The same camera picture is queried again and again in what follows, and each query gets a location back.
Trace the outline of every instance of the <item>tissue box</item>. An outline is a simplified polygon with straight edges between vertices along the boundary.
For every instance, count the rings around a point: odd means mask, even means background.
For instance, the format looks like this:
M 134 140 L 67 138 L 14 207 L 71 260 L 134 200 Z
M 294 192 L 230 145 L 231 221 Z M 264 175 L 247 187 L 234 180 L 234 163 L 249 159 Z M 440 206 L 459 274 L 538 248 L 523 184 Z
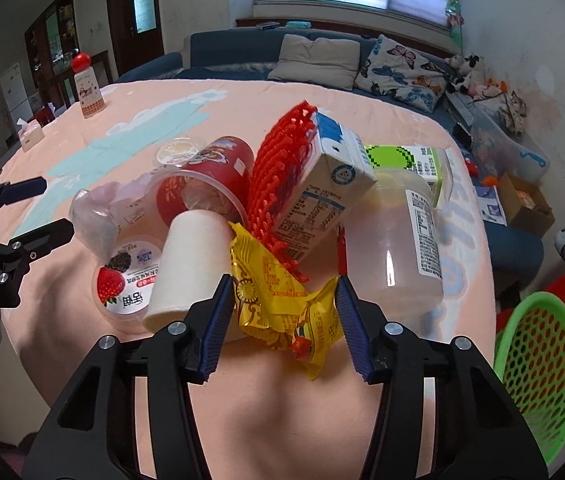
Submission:
M 32 121 L 26 126 L 22 126 L 22 130 L 18 132 L 18 137 L 20 139 L 20 144 L 24 152 L 28 152 L 32 147 L 38 144 L 44 139 L 44 133 L 42 132 L 42 126 L 38 121 Z
M 317 131 L 311 154 L 274 226 L 274 233 L 290 245 L 289 255 L 298 261 L 376 182 L 358 135 L 320 113 L 313 121 Z

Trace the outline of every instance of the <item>pink bedsheet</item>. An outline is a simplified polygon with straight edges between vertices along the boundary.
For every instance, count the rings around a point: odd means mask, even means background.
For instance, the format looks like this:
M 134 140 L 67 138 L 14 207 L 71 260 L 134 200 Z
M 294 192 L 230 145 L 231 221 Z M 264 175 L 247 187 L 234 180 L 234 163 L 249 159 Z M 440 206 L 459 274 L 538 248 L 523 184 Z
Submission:
M 445 300 L 423 320 L 420 331 L 445 342 L 454 335 L 469 336 L 492 362 L 495 304 L 487 240 L 461 153 L 437 123 L 378 100 L 305 84 L 166 80 L 112 85 L 104 93 L 103 112 L 85 120 L 74 105 L 45 126 L 43 141 L 12 158 L 1 180 L 16 182 L 42 174 L 50 182 L 47 193 L 54 193 L 54 183 L 68 186 L 69 182 L 58 177 L 57 168 L 50 176 L 50 168 L 96 139 L 121 131 L 133 136 L 137 125 L 162 113 L 170 103 L 195 105 L 202 114 L 184 134 L 207 141 L 239 136 L 254 151 L 275 121 L 303 100 L 357 132 L 365 143 L 448 148 L 454 187 L 438 225 Z M 141 128 L 137 131 L 144 135 Z M 127 182 L 150 170 L 158 146 L 150 144 L 130 153 L 128 160 L 89 187 L 111 180 Z M 52 218 L 67 216 L 69 202 L 58 206 Z M 29 200 L 0 211 L 0 242 L 12 237 L 32 204 Z M 21 306 L 3 310 L 11 342 L 50 404 L 98 338 L 116 333 L 92 300 L 95 268 L 95 257 L 74 239 L 34 262 L 22 283 Z M 324 276 L 335 273 L 333 265 L 324 269 Z M 313 281 L 315 286 L 322 284 L 320 277 Z M 144 381 L 138 381 L 140 462 L 143 472 L 151 475 L 146 392 Z M 430 383 L 426 391 L 421 472 L 429 470 L 433 442 Z M 322 377 L 310 382 L 289 356 L 243 339 L 226 345 L 209 383 L 192 386 L 191 394 L 214 478 L 350 480 L 358 478 L 365 460 L 380 388 L 367 386 L 355 373 L 344 340 L 331 350 Z

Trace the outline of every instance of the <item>cow plush toy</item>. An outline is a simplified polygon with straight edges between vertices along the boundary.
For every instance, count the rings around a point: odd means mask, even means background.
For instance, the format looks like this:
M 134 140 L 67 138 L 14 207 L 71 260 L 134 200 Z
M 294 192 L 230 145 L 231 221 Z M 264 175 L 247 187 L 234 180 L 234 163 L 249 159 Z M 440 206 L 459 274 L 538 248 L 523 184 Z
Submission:
M 445 62 L 458 73 L 457 77 L 447 83 L 449 93 L 461 92 L 473 95 L 478 86 L 485 86 L 485 66 L 482 57 L 463 57 L 458 54 L 445 59 Z

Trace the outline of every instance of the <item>windowsill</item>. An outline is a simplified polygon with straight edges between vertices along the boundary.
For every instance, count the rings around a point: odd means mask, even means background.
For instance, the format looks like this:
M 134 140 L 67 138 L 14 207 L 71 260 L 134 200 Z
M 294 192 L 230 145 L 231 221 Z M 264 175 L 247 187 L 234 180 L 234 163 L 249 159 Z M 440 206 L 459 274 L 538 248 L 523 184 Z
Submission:
M 389 10 L 329 0 L 255 0 L 253 12 L 254 18 L 297 18 L 386 30 L 449 52 L 460 52 L 447 27 Z

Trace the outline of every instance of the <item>yellow snack wrapper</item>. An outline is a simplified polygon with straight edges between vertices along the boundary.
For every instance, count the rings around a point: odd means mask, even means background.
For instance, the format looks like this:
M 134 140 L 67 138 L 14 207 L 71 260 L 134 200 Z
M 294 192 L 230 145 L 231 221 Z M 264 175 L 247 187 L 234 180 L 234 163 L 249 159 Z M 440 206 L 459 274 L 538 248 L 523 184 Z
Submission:
M 231 273 L 238 306 L 238 324 L 267 346 L 291 350 L 299 337 L 311 350 L 300 361 L 311 380 L 318 377 L 329 348 L 343 335 L 334 306 L 338 278 L 317 292 L 307 290 L 240 224 L 231 224 Z

